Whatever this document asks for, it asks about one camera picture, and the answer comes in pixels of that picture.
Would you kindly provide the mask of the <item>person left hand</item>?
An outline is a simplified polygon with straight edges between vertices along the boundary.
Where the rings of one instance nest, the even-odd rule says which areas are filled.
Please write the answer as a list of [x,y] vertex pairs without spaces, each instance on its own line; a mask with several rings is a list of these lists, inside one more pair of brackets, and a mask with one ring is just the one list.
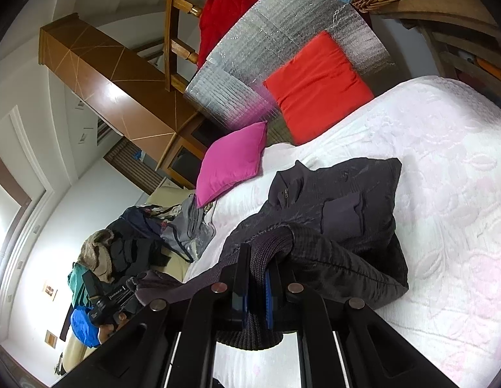
[[128,318],[125,313],[119,313],[118,319],[119,323],[116,326],[113,324],[99,326],[98,339],[100,344],[105,343],[109,337],[111,337],[117,330],[121,329],[128,322]]

